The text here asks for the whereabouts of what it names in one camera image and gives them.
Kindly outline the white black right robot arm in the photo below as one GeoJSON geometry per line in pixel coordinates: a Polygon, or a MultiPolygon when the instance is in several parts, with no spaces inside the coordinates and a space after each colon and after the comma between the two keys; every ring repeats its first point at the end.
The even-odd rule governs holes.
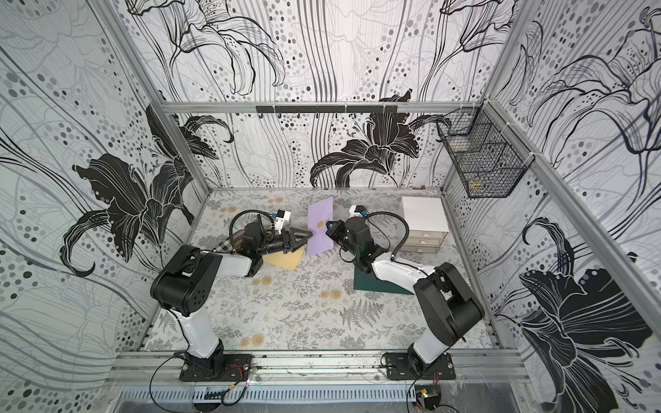
{"type": "Polygon", "coordinates": [[[427,328],[409,347],[409,363],[424,371],[483,320],[485,309],[454,265],[424,266],[399,259],[410,234],[409,225],[396,213],[383,214],[399,220],[404,227],[404,235],[392,251],[378,245],[368,227],[368,220],[379,216],[379,212],[329,221],[326,235],[354,256],[352,263],[363,273],[415,294],[427,328]]]}

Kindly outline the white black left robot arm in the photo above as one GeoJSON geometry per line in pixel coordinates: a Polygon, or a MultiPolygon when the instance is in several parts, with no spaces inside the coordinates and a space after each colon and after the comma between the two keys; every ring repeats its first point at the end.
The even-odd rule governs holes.
{"type": "Polygon", "coordinates": [[[290,227],[287,215],[258,210],[254,213],[256,219],[242,231],[230,229],[230,251],[184,244],[151,284],[151,297],[177,319],[187,342],[185,354],[194,361],[211,361],[223,354],[206,308],[216,277],[256,275],[265,256],[295,253],[321,233],[319,228],[310,231],[290,227]]]}

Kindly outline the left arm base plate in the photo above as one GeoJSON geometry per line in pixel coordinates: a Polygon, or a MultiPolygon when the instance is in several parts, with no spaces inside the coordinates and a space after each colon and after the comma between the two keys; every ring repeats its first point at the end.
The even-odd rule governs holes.
{"type": "Polygon", "coordinates": [[[201,359],[184,354],[184,365],[179,375],[182,382],[243,382],[248,379],[252,354],[216,354],[201,359]]]}

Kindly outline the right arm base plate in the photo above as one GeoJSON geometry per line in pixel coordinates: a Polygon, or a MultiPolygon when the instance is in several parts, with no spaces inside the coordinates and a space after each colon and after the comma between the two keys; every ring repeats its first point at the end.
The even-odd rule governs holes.
{"type": "Polygon", "coordinates": [[[454,380],[456,372],[450,354],[441,354],[432,363],[423,362],[415,352],[387,352],[380,364],[392,381],[454,380]]]}

